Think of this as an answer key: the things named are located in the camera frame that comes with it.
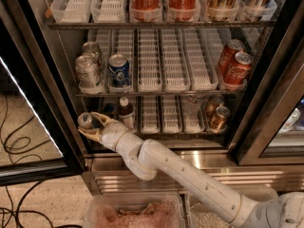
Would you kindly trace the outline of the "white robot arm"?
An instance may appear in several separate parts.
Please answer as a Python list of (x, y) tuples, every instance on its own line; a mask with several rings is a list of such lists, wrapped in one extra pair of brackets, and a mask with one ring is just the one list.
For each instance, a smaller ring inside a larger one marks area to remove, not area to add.
[(118, 153), (128, 169), (144, 181), (166, 173), (234, 228), (304, 228), (304, 194), (292, 192), (266, 202), (249, 199), (183, 160), (162, 143), (139, 138), (121, 122), (84, 112), (78, 130)]

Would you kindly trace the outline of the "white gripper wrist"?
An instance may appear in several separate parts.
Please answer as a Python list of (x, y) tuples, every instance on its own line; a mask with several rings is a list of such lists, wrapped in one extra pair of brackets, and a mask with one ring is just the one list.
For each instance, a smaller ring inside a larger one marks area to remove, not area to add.
[(105, 148), (116, 151), (116, 145), (119, 139), (124, 133), (128, 131), (128, 128), (123, 123), (115, 122), (114, 119), (108, 117), (105, 114), (91, 112), (90, 115), (104, 127), (102, 133), (99, 128), (79, 128), (78, 131), (89, 140), (92, 140), (96, 143), (101, 143)]

